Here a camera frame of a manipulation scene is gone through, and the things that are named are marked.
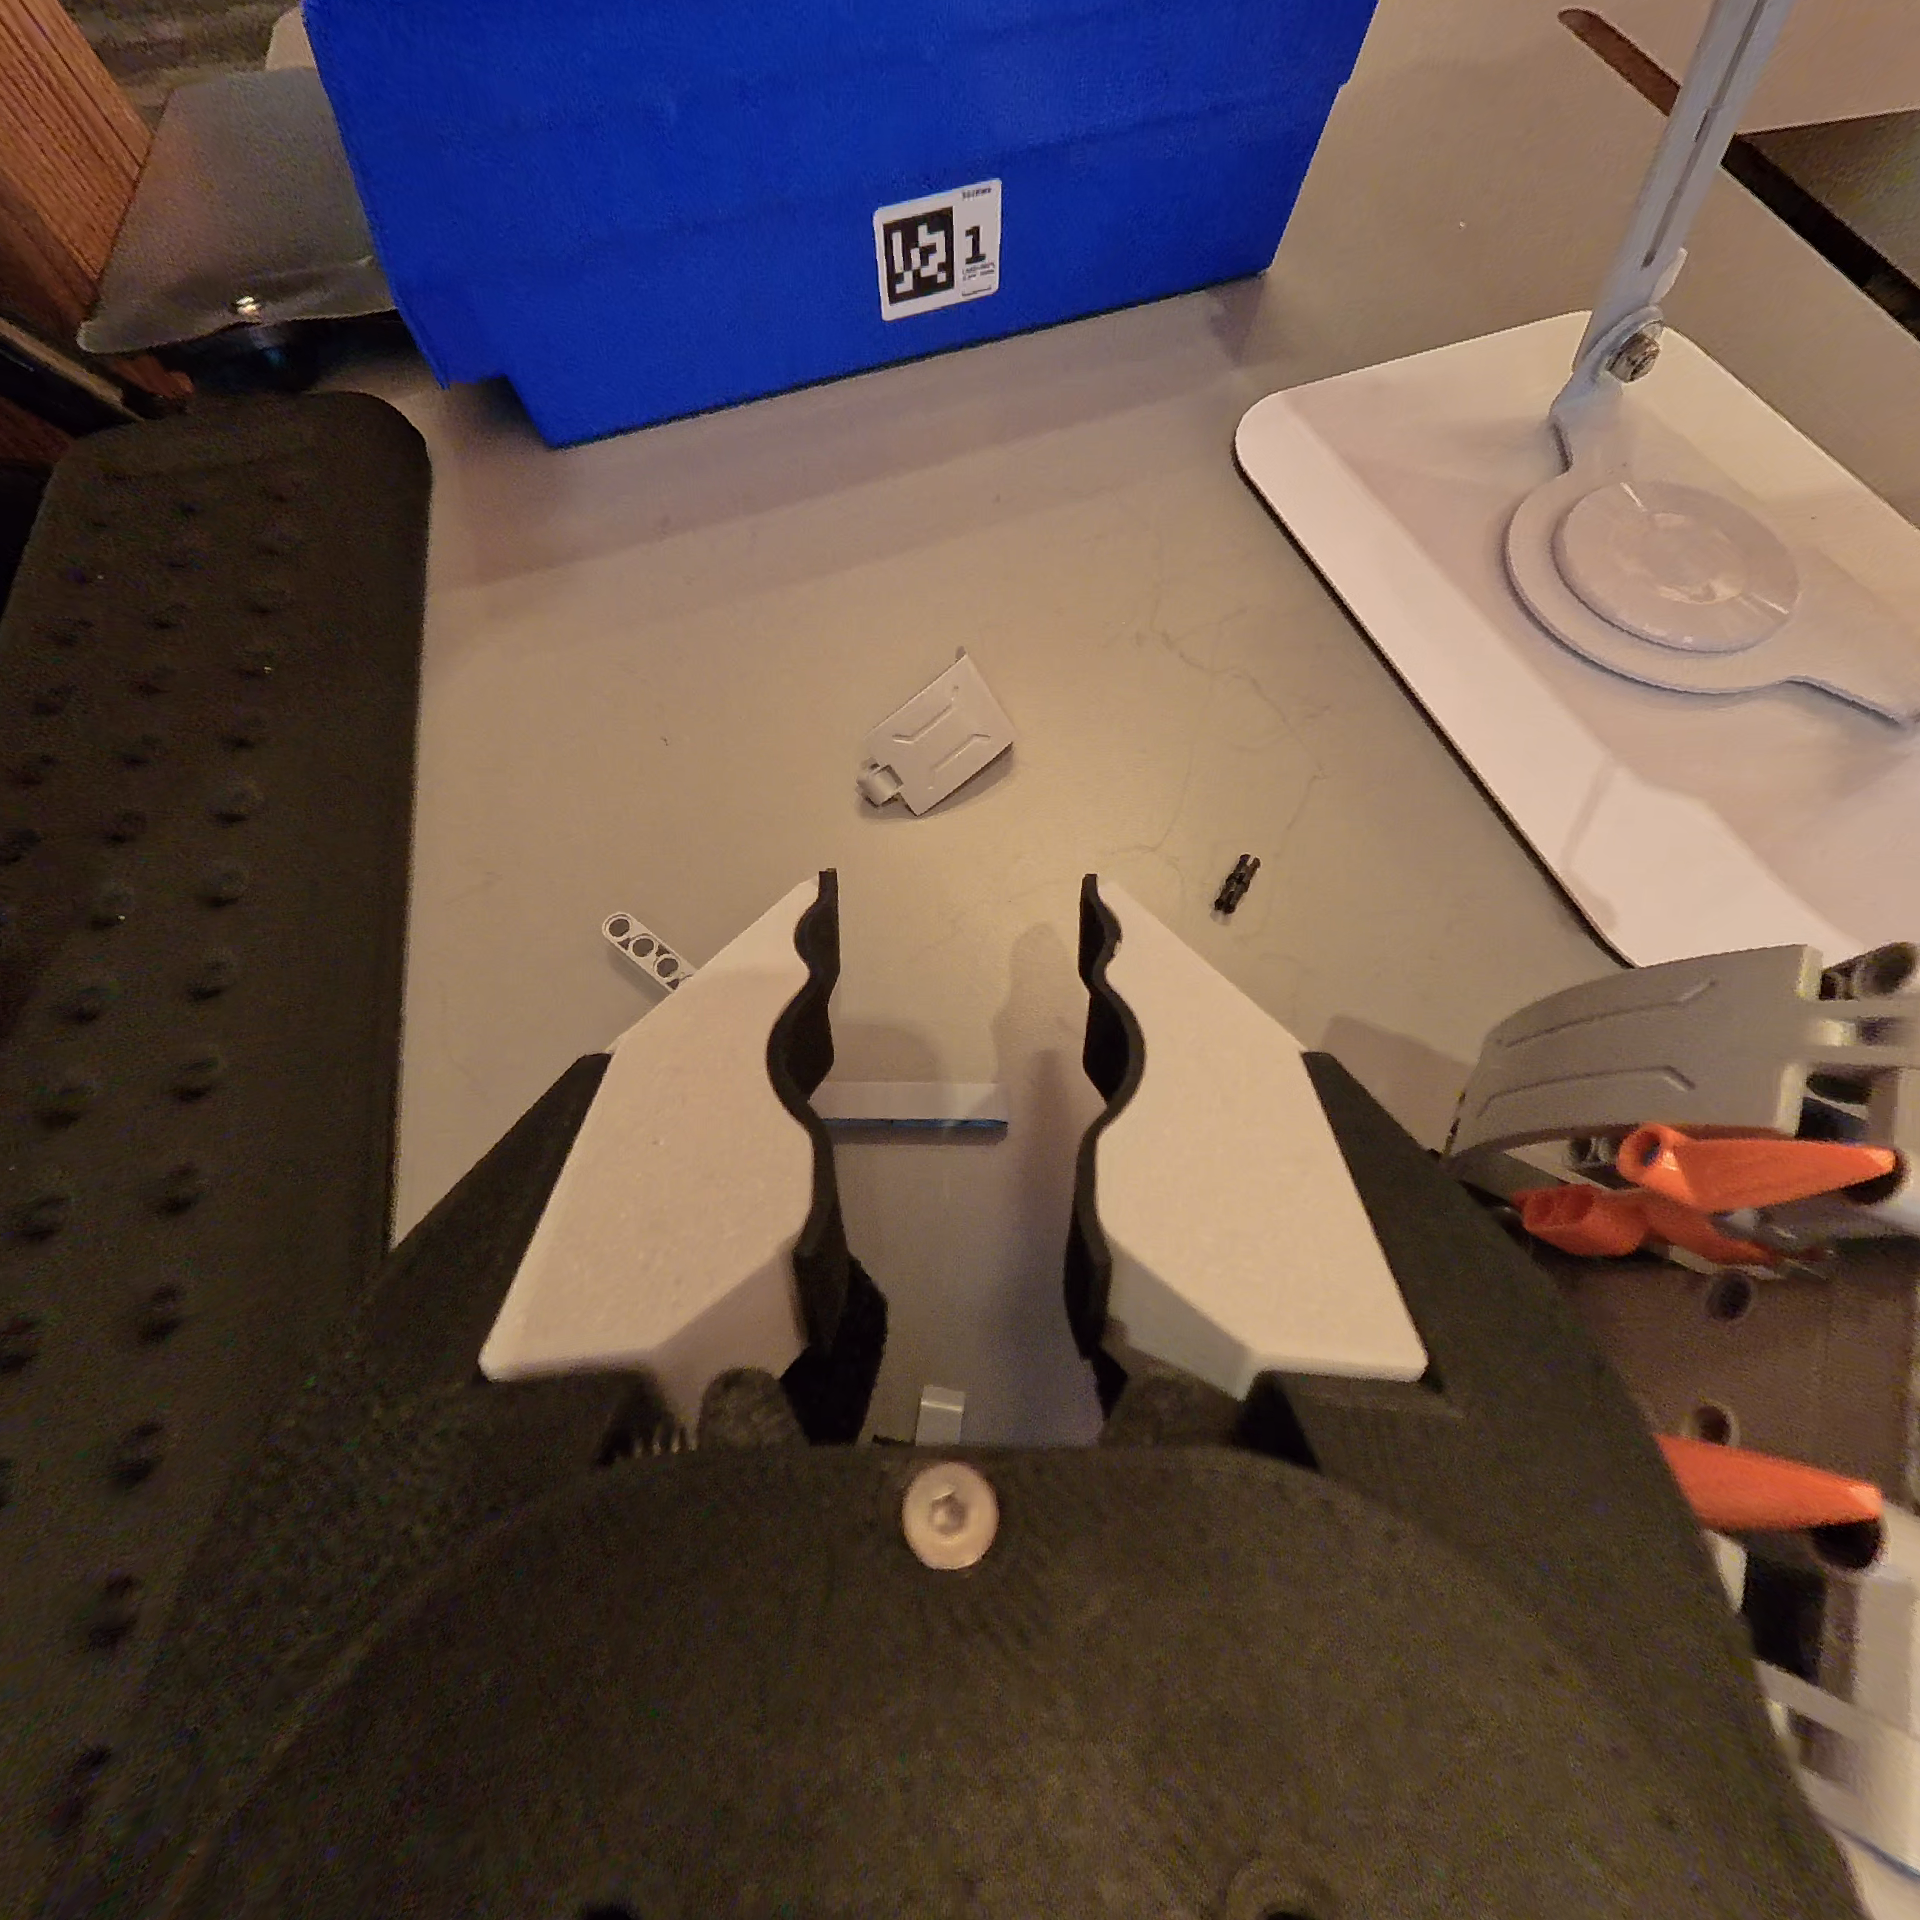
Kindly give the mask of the wooden pillar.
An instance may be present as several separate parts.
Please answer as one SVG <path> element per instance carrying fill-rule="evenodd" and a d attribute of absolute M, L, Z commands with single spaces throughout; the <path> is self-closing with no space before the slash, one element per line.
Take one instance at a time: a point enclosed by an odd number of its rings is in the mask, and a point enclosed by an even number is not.
<path fill-rule="evenodd" d="M 150 132 L 59 1 L 3 4 L 3 292 L 72 336 L 101 287 Z"/>

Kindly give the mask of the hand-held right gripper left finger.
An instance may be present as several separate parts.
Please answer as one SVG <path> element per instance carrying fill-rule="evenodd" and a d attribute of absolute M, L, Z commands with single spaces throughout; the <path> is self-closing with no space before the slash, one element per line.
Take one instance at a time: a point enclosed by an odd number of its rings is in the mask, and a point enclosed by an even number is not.
<path fill-rule="evenodd" d="M 821 871 L 612 1044 L 479 1351 L 486 1381 L 637 1373 L 690 1421 L 719 1376 L 758 1369 L 807 1439 L 861 1436 L 883 1294 L 814 1109 L 838 932 Z"/>

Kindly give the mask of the grey orange toy model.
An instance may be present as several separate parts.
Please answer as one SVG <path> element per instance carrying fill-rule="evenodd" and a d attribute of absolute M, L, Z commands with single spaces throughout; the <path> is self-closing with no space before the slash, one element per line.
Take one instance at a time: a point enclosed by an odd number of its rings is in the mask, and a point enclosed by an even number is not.
<path fill-rule="evenodd" d="M 1915 944 L 1620 972 L 1504 1019 L 1446 1136 L 1662 1436 L 1882 1915 L 1915 1915 L 1915 1012 Z"/>

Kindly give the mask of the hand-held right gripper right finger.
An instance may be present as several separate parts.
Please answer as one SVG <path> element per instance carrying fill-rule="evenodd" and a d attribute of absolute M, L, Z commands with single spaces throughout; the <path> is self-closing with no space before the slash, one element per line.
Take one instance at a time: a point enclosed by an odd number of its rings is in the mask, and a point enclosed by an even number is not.
<path fill-rule="evenodd" d="M 1269 1373 L 1419 1381 L 1426 1344 L 1304 1046 L 1093 873 L 1077 972 L 1100 1103 L 1071 1169 L 1075 1348 L 1157 1360 L 1234 1401 Z"/>

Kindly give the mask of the blue tagged parts bin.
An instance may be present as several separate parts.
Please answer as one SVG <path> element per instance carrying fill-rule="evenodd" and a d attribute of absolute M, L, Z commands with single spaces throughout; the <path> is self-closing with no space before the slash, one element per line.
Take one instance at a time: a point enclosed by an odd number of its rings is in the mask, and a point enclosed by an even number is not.
<path fill-rule="evenodd" d="M 1261 275 L 1376 4 L 302 11 L 427 365 L 562 448 Z"/>

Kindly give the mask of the short grey beam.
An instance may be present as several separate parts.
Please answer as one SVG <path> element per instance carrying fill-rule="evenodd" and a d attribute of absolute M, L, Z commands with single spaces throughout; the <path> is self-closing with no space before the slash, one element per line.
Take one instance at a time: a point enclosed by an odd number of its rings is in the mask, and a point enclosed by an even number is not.
<path fill-rule="evenodd" d="M 695 972 L 686 955 L 628 911 L 603 918 L 603 940 L 655 989 L 676 992 Z"/>

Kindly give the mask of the black perforated mat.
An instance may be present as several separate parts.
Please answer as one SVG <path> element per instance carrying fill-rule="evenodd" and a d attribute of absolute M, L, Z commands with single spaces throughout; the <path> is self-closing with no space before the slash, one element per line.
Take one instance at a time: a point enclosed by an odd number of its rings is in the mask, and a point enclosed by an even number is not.
<path fill-rule="evenodd" d="M 5 617 L 5 1915 L 392 1214 L 431 468 L 384 400 L 78 440 Z"/>

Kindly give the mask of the long grey beam with pins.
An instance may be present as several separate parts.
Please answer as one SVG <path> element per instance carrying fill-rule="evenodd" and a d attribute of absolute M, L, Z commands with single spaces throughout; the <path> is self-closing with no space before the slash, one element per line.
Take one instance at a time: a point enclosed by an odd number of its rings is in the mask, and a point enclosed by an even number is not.
<path fill-rule="evenodd" d="M 827 1079 L 810 1105 L 835 1136 L 1003 1136 L 1010 1100 L 1000 1083 Z"/>

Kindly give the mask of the small grey curved panel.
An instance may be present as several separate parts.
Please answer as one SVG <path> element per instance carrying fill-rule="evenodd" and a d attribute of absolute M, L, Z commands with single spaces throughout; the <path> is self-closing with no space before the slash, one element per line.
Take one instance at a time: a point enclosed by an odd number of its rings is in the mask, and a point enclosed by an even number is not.
<path fill-rule="evenodd" d="M 1015 747 L 1015 725 L 967 651 L 872 727 L 860 750 L 856 796 L 922 819 Z"/>

